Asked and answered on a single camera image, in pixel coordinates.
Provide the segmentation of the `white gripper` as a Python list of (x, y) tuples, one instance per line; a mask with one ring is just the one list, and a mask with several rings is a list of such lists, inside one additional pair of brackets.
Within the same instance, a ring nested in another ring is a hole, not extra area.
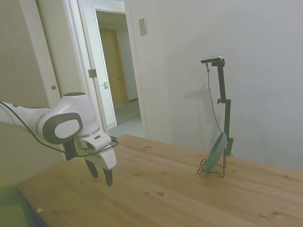
[(96, 147), (91, 145), (82, 148), (81, 155), (85, 156), (85, 162), (94, 179), (98, 178), (96, 166), (99, 166), (103, 169), (107, 186), (111, 187), (113, 184), (113, 173), (111, 169), (117, 164), (114, 148), (111, 144), (102, 144)]

